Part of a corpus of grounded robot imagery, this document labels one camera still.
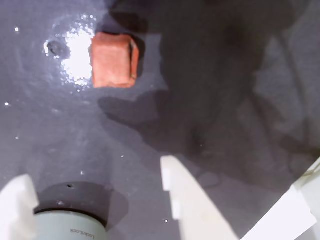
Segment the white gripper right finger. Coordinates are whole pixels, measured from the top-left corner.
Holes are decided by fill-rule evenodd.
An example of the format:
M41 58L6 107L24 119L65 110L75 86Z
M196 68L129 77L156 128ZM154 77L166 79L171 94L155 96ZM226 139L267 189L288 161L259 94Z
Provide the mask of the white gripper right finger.
M174 156L160 158L162 187L169 193L172 219L178 222L182 240L237 240L197 180Z

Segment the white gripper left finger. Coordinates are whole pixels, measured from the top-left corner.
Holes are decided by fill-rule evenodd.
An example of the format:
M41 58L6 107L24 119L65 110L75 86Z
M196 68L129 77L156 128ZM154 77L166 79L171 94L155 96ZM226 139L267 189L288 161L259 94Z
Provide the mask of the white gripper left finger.
M34 209L38 205L38 195L29 175L9 181L0 191L0 239L34 239L37 235Z

